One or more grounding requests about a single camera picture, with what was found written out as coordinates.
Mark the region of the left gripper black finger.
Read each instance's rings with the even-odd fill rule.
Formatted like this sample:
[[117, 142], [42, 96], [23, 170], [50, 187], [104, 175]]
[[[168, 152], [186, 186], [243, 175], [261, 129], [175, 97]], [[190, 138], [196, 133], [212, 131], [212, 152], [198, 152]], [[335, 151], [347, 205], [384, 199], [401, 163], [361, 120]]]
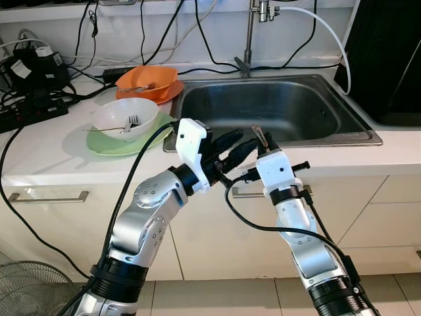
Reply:
[[214, 139], [214, 153], [216, 155], [232, 148], [243, 138], [243, 129], [237, 128]]
[[240, 166], [240, 164], [250, 156], [259, 145], [260, 141], [256, 138], [252, 138], [232, 148], [228, 153], [228, 172]]

